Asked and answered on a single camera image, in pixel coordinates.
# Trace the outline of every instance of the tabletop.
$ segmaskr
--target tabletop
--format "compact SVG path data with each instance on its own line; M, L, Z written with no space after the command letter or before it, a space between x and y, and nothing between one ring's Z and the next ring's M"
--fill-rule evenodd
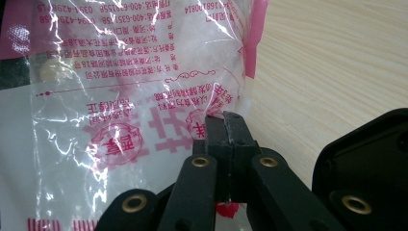
M324 146L408 107L408 1L270 0L247 87L253 138L311 187Z

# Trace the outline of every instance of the black plastic part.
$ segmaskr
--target black plastic part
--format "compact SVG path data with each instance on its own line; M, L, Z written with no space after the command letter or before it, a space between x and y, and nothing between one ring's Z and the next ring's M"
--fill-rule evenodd
M216 180L216 159L208 155L186 159L157 230L214 230Z
M158 196L153 192L145 190L124 192L105 211L95 231L155 230L158 218L155 209L158 200Z
M248 206L268 211L275 224L268 230L345 230L277 152L266 153L252 158L249 173L255 197L248 198ZM265 219L250 222L256 228Z
M217 160L216 201L230 201L232 184L232 146L230 145L224 121L216 117L206 117L206 154Z
M317 160L312 191L347 229L408 230L408 109L328 144ZM351 196L353 204L344 204ZM353 212L365 203L369 214Z
M258 143L252 139L242 116L224 112L224 124L228 140L233 148L231 200L234 202L246 202L246 190L249 183L247 169L252 157L261 154L261 149Z

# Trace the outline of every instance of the transparent plastic packaging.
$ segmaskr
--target transparent plastic packaging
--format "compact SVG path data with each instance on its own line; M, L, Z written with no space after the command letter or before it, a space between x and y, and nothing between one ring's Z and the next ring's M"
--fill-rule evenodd
M38 186L35 212L16 221L29 231L93 230L119 194L174 183L205 115L238 109L268 4L29 2L29 48L8 53L29 63ZM217 229L249 229L231 219L243 205L225 207Z

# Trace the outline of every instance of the metal ring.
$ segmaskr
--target metal ring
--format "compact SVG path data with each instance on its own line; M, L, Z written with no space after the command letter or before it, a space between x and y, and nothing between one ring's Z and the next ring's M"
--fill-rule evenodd
M210 164L210 160L204 157L197 157L197 158L192 159L191 163L195 167L205 167Z
M132 200L138 200L140 203L138 205L132 205L130 202ZM134 194L127 197L122 203L122 209L126 213L135 213L142 210L147 204L147 198L144 194Z
M361 208L355 206L352 203L358 203L359 205L361 205ZM368 204L367 201L363 200L362 198L359 198L357 196L354 195L345 195L342 197L342 203L344 204L344 206L356 213L356 214L360 214L360 215L368 215L372 212L372 208L371 206Z
M261 164L265 167L277 167L278 166L278 161L271 157L263 157L261 160L259 160Z

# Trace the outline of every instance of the wood grain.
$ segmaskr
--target wood grain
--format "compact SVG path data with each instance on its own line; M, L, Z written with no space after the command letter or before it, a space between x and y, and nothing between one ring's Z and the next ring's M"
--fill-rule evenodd
M408 1L270 0L248 126L311 187L320 151L408 108Z

